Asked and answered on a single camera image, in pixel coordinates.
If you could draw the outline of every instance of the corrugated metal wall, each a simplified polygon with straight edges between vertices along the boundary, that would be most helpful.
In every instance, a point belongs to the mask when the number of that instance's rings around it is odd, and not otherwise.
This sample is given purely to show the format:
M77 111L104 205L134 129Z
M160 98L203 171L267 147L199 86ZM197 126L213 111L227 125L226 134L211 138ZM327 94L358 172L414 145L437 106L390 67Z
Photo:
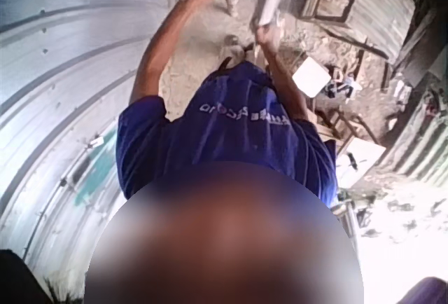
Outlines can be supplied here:
M174 0L0 0L0 247L83 293L124 203L116 118ZM90 148L102 135L104 144Z
M427 86L427 78L428 74L421 87ZM448 188L448 117L428 115L424 94L379 166Z

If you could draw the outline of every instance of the man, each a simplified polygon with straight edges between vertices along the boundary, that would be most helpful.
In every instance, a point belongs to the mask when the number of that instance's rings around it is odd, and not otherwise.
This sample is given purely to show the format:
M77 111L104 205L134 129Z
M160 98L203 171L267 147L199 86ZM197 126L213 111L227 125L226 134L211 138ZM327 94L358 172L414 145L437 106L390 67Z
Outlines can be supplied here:
M305 96L279 59L269 27L258 29L256 38L272 78L250 62L217 71L182 117L166 119L160 77L183 26L209 1L180 0L143 55L118 126L118 176L126 198L192 165L232 161L285 174L329 206L337 189L334 151L308 121Z

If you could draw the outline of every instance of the purple cloth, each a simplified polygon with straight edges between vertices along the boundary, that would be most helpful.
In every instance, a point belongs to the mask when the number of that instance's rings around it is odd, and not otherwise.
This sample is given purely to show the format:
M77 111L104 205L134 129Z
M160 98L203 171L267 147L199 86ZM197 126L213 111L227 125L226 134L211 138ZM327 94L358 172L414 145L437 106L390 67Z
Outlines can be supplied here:
M161 97L120 115L116 158L126 198L190 165L237 161L295 179L327 206L337 191L335 147L312 123L290 120L269 76L250 62L211 74L182 117L170 122Z

